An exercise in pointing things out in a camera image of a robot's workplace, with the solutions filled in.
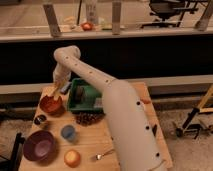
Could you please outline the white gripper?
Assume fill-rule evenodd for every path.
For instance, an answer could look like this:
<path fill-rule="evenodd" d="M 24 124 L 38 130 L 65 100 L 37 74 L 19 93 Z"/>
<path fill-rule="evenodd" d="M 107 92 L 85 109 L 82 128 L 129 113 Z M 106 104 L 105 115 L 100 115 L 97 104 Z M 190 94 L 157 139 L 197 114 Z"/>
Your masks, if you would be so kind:
<path fill-rule="evenodd" d="M 56 87 L 62 87 L 69 81 L 71 72 L 62 65 L 57 65 L 53 71 L 53 83 Z"/>

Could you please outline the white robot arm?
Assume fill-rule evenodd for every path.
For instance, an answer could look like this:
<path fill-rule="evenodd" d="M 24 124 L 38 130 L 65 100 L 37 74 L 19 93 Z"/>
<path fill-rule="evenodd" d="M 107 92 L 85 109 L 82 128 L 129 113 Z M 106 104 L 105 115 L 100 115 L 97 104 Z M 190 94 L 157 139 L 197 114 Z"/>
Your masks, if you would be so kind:
<path fill-rule="evenodd" d="M 102 106 L 121 171 L 167 171 L 143 102 L 133 86 L 80 60 L 77 46 L 54 51 L 57 83 L 74 72 L 102 93 Z"/>

